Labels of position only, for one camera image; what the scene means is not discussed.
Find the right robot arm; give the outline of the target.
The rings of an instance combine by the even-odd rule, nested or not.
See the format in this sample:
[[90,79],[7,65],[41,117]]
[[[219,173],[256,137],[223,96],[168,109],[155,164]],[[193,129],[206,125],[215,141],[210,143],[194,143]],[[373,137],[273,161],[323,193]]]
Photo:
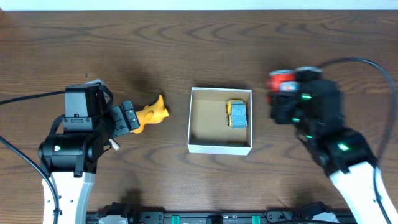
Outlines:
[[338,189],[357,223],[397,223],[376,156],[364,136],[345,125],[343,95],[317,67],[270,72],[270,117],[296,128],[296,138]]

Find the orange toy rhino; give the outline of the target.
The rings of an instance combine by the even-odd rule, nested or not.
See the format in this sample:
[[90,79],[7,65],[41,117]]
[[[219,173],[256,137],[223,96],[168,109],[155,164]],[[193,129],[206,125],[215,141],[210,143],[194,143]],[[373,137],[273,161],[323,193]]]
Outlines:
[[143,132],[147,124],[161,123],[164,118],[169,116],[163,96],[159,95],[158,100],[153,105],[146,105],[142,110],[136,112],[136,116],[140,126],[132,131],[134,134]]

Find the yellow grey toy truck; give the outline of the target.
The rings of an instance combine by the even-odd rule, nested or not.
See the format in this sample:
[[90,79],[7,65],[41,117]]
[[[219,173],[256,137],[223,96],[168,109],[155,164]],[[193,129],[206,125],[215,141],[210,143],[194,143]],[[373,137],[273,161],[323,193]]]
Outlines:
[[226,101],[227,125],[233,129],[243,129],[248,125],[246,103],[242,99]]

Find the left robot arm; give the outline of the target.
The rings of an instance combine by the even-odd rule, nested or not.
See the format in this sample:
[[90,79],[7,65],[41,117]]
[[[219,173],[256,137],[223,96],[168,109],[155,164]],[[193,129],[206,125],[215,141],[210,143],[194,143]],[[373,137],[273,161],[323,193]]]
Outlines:
[[102,80],[70,85],[64,92],[65,112],[57,117],[39,146],[45,178],[44,223],[85,223],[97,163],[115,138],[138,129],[131,101],[113,104]]

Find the red toy car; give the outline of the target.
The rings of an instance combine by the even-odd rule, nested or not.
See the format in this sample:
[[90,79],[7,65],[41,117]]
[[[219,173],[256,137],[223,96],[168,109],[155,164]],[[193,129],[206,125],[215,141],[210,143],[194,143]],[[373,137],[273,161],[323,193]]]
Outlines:
[[275,70],[269,73],[266,81],[269,89],[267,102],[271,103],[271,95],[277,92],[295,92],[299,89],[299,84],[295,81],[293,70]]

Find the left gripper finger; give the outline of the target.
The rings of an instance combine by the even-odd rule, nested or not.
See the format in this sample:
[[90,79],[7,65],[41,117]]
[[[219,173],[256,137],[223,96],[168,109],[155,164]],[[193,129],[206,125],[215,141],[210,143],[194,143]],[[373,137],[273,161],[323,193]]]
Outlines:
[[126,115],[126,123],[130,131],[134,131],[140,128],[140,122],[137,118],[135,109],[131,101],[122,102],[122,108]]
[[130,132],[126,121],[125,112],[122,111],[120,106],[114,106],[110,110],[110,115],[115,123],[112,138],[120,137]]

